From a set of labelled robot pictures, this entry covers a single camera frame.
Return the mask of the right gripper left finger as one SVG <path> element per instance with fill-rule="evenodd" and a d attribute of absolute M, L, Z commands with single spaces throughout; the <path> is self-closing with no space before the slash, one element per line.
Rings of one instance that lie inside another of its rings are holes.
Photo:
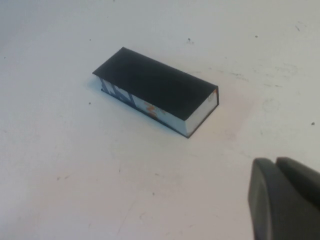
<path fill-rule="evenodd" d="M 301 196 L 276 162 L 253 160 L 248 205 L 256 240 L 320 238 L 320 199 Z"/>

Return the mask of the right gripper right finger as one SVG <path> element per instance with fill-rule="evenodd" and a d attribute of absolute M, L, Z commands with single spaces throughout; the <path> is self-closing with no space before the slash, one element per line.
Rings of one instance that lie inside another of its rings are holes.
<path fill-rule="evenodd" d="M 289 157 L 278 157 L 277 167 L 307 200 L 320 199 L 320 173 Z"/>

